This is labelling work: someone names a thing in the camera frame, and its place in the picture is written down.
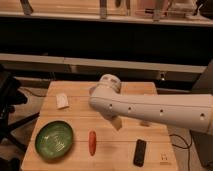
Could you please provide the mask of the cream rubber gripper finger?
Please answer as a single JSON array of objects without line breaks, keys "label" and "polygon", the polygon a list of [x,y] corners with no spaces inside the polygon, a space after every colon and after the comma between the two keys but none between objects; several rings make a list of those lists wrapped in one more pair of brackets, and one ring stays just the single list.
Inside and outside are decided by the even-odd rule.
[{"label": "cream rubber gripper finger", "polygon": [[120,130],[122,128],[122,120],[120,117],[113,117],[110,123],[116,130]]}]

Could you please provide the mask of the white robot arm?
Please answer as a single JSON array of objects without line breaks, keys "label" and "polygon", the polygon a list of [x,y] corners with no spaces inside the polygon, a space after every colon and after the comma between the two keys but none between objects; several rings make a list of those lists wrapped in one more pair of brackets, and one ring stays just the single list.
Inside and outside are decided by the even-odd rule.
[{"label": "white robot arm", "polygon": [[89,105],[109,121],[123,116],[213,135],[213,95],[121,94],[121,86],[117,76],[103,75],[90,92]]}]

